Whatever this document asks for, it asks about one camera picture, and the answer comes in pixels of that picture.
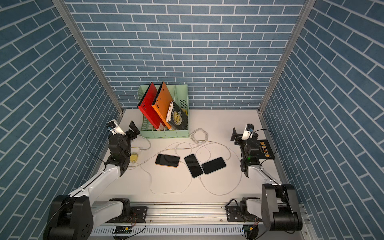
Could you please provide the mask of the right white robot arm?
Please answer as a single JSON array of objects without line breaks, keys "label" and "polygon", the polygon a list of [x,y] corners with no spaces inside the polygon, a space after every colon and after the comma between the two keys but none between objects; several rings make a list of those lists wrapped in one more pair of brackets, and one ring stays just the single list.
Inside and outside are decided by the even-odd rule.
[{"label": "right white robot arm", "polygon": [[281,183],[263,167],[263,161],[275,157],[267,140],[258,139],[258,131],[247,124],[242,134],[233,129],[231,141],[241,150],[241,171],[255,181],[261,198],[243,198],[243,214],[261,218],[268,231],[295,233],[303,228],[303,220],[293,185]]}]

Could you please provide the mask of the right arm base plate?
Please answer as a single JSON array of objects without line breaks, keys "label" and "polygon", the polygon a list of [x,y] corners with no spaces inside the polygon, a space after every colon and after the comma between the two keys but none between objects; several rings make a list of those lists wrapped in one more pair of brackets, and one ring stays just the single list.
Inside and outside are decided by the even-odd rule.
[{"label": "right arm base plate", "polygon": [[261,218],[256,215],[250,214],[246,207],[239,207],[236,205],[226,206],[227,221],[230,223],[234,222],[257,222],[261,221]]}]

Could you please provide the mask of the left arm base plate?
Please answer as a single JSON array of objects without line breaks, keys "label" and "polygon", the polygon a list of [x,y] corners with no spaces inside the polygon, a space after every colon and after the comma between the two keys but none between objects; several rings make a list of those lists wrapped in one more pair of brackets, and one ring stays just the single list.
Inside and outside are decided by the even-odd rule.
[{"label": "left arm base plate", "polygon": [[123,208],[123,212],[118,217],[112,218],[107,223],[144,223],[147,217],[148,207],[128,207]]}]

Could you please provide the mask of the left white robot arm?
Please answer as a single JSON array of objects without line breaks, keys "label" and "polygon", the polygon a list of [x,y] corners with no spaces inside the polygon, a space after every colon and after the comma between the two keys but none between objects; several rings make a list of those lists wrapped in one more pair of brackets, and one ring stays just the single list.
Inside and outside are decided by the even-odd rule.
[{"label": "left white robot arm", "polygon": [[131,141],[140,134],[134,122],[130,122],[130,129],[126,132],[116,120],[106,126],[110,131],[110,156],[104,168],[78,189],[54,198],[43,234],[45,240],[86,240],[100,225],[113,218],[130,215],[129,199],[114,198],[101,207],[92,208],[101,193],[128,169],[132,155]]}]

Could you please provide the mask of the phone with orange case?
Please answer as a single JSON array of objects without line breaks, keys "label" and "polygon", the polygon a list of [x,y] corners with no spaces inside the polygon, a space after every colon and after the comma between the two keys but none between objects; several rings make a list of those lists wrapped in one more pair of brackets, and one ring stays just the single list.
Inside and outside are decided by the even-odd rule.
[{"label": "phone with orange case", "polygon": [[179,166],[180,157],[159,154],[155,160],[156,165],[177,168]]}]

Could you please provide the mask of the black phone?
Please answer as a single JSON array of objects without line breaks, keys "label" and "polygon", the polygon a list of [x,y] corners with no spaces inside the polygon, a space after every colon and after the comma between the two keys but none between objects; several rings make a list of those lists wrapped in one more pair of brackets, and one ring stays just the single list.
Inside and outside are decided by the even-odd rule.
[{"label": "black phone", "polygon": [[193,178],[197,178],[204,173],[194,154],[184,157],[184,160]]}]

